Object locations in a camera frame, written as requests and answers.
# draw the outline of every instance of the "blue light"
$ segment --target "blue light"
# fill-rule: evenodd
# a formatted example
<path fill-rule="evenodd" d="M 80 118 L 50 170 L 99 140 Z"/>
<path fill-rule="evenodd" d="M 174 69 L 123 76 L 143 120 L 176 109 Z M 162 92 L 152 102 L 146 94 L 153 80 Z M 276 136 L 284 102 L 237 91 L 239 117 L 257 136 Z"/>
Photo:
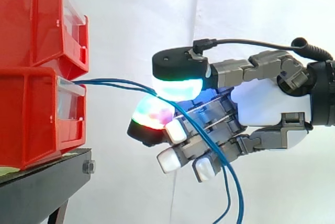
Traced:
<path fill-rule="evenodd" d="M 163 81 L 153 77 L 152 82 L 153 88 L 159 96 L 174 102 L 193 100 L 203 88 L 202 79 Z"/>

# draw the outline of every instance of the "cable connector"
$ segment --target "cable connector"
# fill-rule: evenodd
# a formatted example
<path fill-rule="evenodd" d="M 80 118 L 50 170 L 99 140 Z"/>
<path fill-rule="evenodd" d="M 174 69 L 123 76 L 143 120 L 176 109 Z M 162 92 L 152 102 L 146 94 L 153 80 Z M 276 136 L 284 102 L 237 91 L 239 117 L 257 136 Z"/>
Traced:
<path fill-rule="evenodd" d="M 196 54 L 203 54 L 205 50 L 216 47 L 218 42 L 216 39 L 201 39 L 193 41 L 193 51 Z"/>

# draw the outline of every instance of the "white fingertip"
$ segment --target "white fingertip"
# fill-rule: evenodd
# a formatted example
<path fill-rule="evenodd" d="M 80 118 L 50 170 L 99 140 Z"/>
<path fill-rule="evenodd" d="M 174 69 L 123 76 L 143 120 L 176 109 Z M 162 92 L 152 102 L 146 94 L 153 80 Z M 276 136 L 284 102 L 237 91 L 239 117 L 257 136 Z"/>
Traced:
<path fill-rule="evenodd" d="M 195 160 L 195 172 L 201 182 L 208 181 L 215 177 L 216 173 L 209 158 Z"/>
<path fill-rule="evenodd" d="M 170 173 L 182 167 L 177 154 L 172 148 L 162 151 L 157 156 L 157 159 L 164 173 Z"/>
<path fill-rule="evenodd" d="M 171 122 L 165 125 L 165 129 L 167 134 L 170 137 L 170 140 L 174 144 L 179 144 L 186 140 L 187 136 L 186 133 L 180 124 L 180 122 L 176 119 L 172 120 Z"/>

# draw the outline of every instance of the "black cable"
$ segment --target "black cable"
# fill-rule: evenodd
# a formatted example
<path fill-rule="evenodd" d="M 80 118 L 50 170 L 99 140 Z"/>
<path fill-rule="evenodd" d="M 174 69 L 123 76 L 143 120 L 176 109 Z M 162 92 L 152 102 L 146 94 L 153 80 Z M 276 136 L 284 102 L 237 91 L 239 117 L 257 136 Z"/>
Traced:
<path fill-rule="evenodd" d="M 248 45 L 272 48 L 272 49 L 276 49 L 276 50 L 298 50 L 298 49 L 301 49 L 301 47 L 297 47 L 297 46 L 283 46 L 283 45 L 274 44 L 274 43 L 247 40 L 247 39 L 222 39 L 222 40 L 217 40 L 217 44 L 226 44 L 226 43 L 248 44 Z"/>
<path fill-rule="evenodd" d="M 219 44 L 227 44 L 227 43 L 248 44 L 248 45 L 272 48 L 276 50 L 294 51 L 297 55 L 303 58 L 308 58 L 315 61 L 333 60 L 331 54 L 328 53 L 326 50 L 308 44 L 306 39 L 301 37 L 294 39 L 291 46 L 283 46 L 279 44 L 273 44 L 255 40 L 247 40 L 247 39 L 221 39 L 221 40 L 201 39 L 193 42 L 193 51 L 196 54 L 203 54 L 205 50 L 216 47 Z"/>

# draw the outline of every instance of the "green light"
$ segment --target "green light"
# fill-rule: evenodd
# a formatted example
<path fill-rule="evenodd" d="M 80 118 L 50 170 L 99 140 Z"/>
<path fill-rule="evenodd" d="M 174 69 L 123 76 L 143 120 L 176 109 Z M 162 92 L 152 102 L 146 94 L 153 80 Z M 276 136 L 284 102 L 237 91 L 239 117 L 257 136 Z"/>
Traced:
<path fill-rule="evenodd" d="M 137 105 L 132 119 L 140 125 L 160 130 L 172 121 L 174 112 L 172 105 L 147 95 Z"/>
<path fill-rule="evenodd" d="M 166 100 L 180 102 L 195 99 L 203 88 L 202 79 L 163 81 L 153 78 L 153 88 Z"/>

